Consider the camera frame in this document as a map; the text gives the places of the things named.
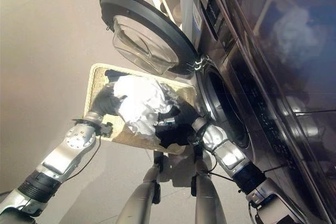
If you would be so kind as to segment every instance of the white laundry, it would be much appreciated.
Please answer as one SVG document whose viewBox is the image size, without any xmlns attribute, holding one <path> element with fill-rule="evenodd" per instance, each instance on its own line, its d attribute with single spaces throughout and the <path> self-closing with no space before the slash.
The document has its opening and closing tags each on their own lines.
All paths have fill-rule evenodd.
<svg viewBox="0 0 336 224">
<path fill-rule="evenodd" d="M 114 84 L 116 97 L 127 96 L 118 113 L 133 133 L 141 133 L 148 138 L 155 135 L 158 114 L 168 113 L 172 108 L 172 102 L 165 99 L 164 92 L 167 92 L 166 87 L 145 77 L 121 76 Z"/>
</svg>

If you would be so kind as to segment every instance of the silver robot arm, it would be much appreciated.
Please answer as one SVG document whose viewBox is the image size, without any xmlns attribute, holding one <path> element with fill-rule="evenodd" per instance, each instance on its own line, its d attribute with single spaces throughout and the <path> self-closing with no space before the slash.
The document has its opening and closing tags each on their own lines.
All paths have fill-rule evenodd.
<svg viewBox="0 0 336 224">
<path fill-rule="evenodd" d="M 95 146 L 96 135 L 111 134 L 111 124 L 102 124 L 102 119 L 105 114 L 115 114 L 119 105 L 119 99 L 113 96 L 113 85 L 107 84 L 98 93 L 90 111 L 83 119 L 76 120 L 76 125 L 67 132 L 62 143 L 0 203 L 0 222 L 8 209 L 39 216 L 49 199 L 78 167 L 85 153 Z"/>
<path fill-rule="evenodd" d="M 246 200 L 257 209 L 258 217 L 264 224 L 281 220 L 287 220 L 287 223 L 309 223 L 302 210 L 271 178 L 266 178 L 228 139 L 222 128 L 208 124 L 204 118 L 196 119 L 192 127 L 199 135 L 198 141 L 214 155 L 219 165 L 245 193 Z"/>
</svg>

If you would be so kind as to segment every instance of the black cable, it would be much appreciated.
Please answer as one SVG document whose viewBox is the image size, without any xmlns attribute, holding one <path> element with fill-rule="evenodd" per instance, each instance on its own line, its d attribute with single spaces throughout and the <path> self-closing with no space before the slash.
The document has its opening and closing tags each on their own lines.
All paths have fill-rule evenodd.
<svg viewBox="0 0 336 224">
<path fill-rule="evenodd" d="M 215 176 L 218 176 L 218 177 L 221 177 L 221 178 L 224 178 L 224 179 L 227 179 L 227 180 L 229 180 L 229 181 L 234 182 L 233 179 L 230 179 L 230 178 L 228 178 L 228 177 L 222 176 L 222 175 L 220 175 L 220 174 L 212 173 L 212 172 L 208 172 L 208 173 L 211 174 L 211 175 L 215 175 Z"/>
<path fill-rule="evenodd" d="M 248 204 L 248 213 L 250 214 L 252 224 L 256 224 L 256 222 L 253 219 L 252 212 L 251 212 L 251 203 Z"/>
<path fill-rule="evenodd" d="M 98 148 L 95 150 L 94 154 L 92 155 L 92 157 L 90 157 L 89 161 L 85 164 L 85 166 L 79 170 L 78 173 L 74 174 L 73 176 L 69 177 L 66 181 L 76 177 L 78 174 L 80 174 L 91 162 L 91 160 L 94 158 L 94 156 L 96 155 L 96 153 L 98 152 L 99 148 L 100 148 L 100 145 L 101 145 L 101 136 L 99 137 L 99 144 L 98 144 Z"/>
<path fill-rule="evenodd" d="M 286 166 L 287 166 L 287 165 L 280 165 L 280 166 L 278 166 L 278 167 L 274 167 L 274 168 L 265 170 L 265 171 L 263 171 L 263 173 L 270 172 L 270 171 L 272 171 L 272 170 L 276 170 L 276 169 L 280 169 L 280 168 L 283 168 L 283 167 L 286 167 Z"/>
</svg>

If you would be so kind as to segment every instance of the black fabric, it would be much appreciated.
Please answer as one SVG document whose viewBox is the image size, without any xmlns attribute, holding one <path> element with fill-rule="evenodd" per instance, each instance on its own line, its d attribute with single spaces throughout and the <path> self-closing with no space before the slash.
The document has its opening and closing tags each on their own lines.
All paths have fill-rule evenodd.
<svg viewBox="0 0 336 224">
<path fill-rule="evenodd" d="M 113 95 L 113 84 L 109 83 L 99 91 L 89 111 L 96 112 L 102 116 L 105 114 L 117 115 L 120 105 L 119 98 Z"/>
<path fill-rule="evenodd" d="M 109 79 L 109 82 L 116 82 L 118 81 L 119 77 L 121 76 L 128 76 L 127 73 L 122 73 L 119 71 L 115 71 L 113 69 L 109 69 L 105 71 L 105 76 Z"/>
<path fill-rule="evenodd" d="M 195 131 L 192 123 L 199 117 L 195 109 L 186 101 L 179 101 L 180 108 L 173 106 L 166 113 L 159 113 L 158 121 L 166 118 L 175 118 L 175 124 L 165 126 L 155 126 L 155 135 L 161 140 L 160 145 L 168 148 L 169 145 L 176 143 L 180 146 L 188 145 L 195 138 Z"/>
</svg>

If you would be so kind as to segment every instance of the metal joint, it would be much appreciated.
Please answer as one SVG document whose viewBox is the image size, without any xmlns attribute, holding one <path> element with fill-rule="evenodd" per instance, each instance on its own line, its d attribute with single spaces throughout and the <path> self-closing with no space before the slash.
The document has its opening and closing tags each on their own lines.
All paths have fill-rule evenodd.
<svg viewBox="0 0 336 224">
<path fill-rule="evenodd" d="M 210 62 L 208 55 L 201 55 L 199 61 L 195 61 L 194 69 L 195 71 L 202 70 Z"/>
</svg>

